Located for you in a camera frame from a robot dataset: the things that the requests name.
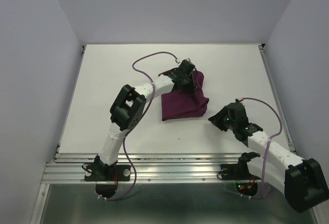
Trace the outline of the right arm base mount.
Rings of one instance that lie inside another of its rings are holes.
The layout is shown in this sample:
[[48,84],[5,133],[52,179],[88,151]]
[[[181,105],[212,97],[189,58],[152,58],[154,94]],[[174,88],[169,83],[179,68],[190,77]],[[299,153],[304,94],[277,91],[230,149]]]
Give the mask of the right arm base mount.
[[242,197],[260,198],[256,196],[258,193],[257,180],[258,176],[252,175],[248,169],[247,163],[254,158],[259,158],[260,155],[256,152],[242,153],[235,164],[221,164],[220,171],[217,173],[217,178],[221,180],[234,180],[236,193]]

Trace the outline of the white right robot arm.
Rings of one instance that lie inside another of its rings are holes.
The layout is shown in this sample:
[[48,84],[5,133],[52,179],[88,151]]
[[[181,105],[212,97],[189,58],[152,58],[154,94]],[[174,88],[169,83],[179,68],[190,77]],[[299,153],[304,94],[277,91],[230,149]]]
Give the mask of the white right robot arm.
[[221,164],[217,177],[242,181],[236,185],[242,196],[253,197],[257,180],[280,191],[288,204],[303,213],[328,200],[328,186],[318,161],[304,159],[285,149],[255,123],[249,122],[245,106],[236,100],[208,119],[219,130],[231,130],[235,139],[251,151],[242,153],[235,164]]

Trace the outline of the purple cloth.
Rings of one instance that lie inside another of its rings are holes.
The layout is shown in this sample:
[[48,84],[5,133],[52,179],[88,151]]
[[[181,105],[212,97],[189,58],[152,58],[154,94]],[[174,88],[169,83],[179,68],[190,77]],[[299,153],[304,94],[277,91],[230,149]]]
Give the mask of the purple cloth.
[[209,98],[203,92],[204,74],[201,71],[193,71],[196,91],[185,93],[175,90],[161,96],[162,121],[199,118],[207,111]]

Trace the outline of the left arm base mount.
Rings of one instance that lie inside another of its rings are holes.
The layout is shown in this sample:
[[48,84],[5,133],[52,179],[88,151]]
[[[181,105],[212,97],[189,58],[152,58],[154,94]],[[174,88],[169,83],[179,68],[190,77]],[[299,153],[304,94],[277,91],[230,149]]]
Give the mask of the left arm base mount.
[[119,182],[130,181],[131,165],[117,165],[117,162],[107,165],[100,156],[96,156],[93,162],[84,163],[81,166],[85,172],[86,182],[96,182],[95,192],[103,200],[119,200],[123,196],[114,197],[118,190]]

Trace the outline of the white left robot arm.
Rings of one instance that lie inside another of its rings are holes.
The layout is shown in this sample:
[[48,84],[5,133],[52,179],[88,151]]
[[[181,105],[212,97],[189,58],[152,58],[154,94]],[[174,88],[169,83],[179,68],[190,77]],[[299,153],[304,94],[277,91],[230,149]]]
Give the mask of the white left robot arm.
[[177,68],[165,71],[150,83],[135,87],[127,84],[122,87],[109,110],[111,123],[106,141],[94,159],[98,176],[104,180],[113,177],[114,165],[118,161],[124,139],[141,121],[144,108],[153,99],[177,89],[187,93],[196,90],[194,70],[195,65],[185,59]]

